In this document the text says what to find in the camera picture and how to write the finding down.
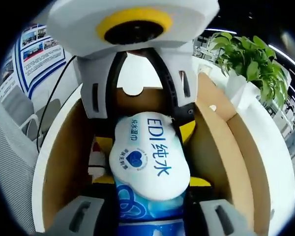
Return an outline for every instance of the heart logo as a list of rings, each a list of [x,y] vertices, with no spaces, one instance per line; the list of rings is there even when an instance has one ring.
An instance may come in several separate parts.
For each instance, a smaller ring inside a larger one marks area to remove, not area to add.
[[[133,151],[126,157],[126,159],[131,166],[138,168],[142,166],[141,157],[142,154],[139,151]]]

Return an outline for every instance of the green leaves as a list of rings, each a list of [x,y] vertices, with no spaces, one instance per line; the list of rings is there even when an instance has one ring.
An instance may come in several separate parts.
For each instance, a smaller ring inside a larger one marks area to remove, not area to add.
[[[247,68],[247,81],[257,80],[259,77],[258,63],[256,61],[251,61]]]
[[[253,41],[224,32],[214,36],[216,45],[213,49],[224,49],[218,59],[223,74],[233,69],[260,88],[262,101],[275,99],[282,107],[288,96],[287,78],[281,66],[269,59],[276,58],[275,52],[257,36],[253,37]]]

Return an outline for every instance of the cardboard box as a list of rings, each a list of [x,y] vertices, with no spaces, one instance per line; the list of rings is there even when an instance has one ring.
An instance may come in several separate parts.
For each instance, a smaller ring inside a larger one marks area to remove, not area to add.
[[[258,149],[233,106],[205,74],[199,75],[198,94],[196,128],[187,144],[186,157],[192,176],[210,181],[218,196],[230,201],[246,217],[252,230],[266,235],[270,198]],[[216,112],[210,105],[216,105]],[[161,89],[145,88],[135,97],[119,89],[116,110],[123,115],[163,112],[165,97]],[[79,100],[59,130],[43,188],[45,229],[50,227],[55,214],[91,183],[89,147],[97,125],[87,118]]]

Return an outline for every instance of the blue packaging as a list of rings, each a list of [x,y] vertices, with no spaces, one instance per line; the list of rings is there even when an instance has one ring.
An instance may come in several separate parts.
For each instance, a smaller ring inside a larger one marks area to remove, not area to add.
[[[155,220],[182,216],[185,192],[174,199],[158,202],[143,198],[116,178],[115,183],[121,220]]]
[[[119,236],[184,236],[183,220],[120,224]]]

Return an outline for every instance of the black cable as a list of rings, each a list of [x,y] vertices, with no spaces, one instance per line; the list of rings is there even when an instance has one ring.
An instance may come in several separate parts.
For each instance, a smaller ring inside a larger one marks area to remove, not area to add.
[[[46,104],[46,106],[45,106],[45,108],[44,108],[43,115],[41,116],[41,119],[40,119],[40,122],[39,122],[39,127],[38,127],[38,131],[37,131],[37,138],[36,138],[36,148],[37,148],[37,151],[38,151],[38,152],[39,152],[39,147],[38,147],[39,131],[40,131],[41,124],[42,124],[42,122],[43,122],[44,115],[45,115],[45,113],[46,113],[46,110],[47,110],[48,104],[50,103],[50,100],[52,99],[52,97],[53,97],[53,95],[54,95],[54,93],[55,93],[55,91],[56,91],[56,88],[57,88],[57,86],[58,86],[58,84],[59,84],[59,82],[60,82],[60,80],[61,80],[61,78],[62,78],[62,76],[63,76],[63,74],[65,73],[65,71],[66,71],[66,69],[68,68],[69,64],[74,60],[74,58],[76,58],[76,56],[71,57],[71,59],[70,59],[70,60],[68,61],[68,63],[65,65],[63,71],[61,72],[61,74],[60,74],[60,76],[59,76],[59,78],[58,78],[58,80],[57,80],[57,82],[56,82],[56,84],[55,84],[55,87],[54,87],[53,91],[52,91],[51,94],[50,94],[50,97],[48,98],[47,104]]]

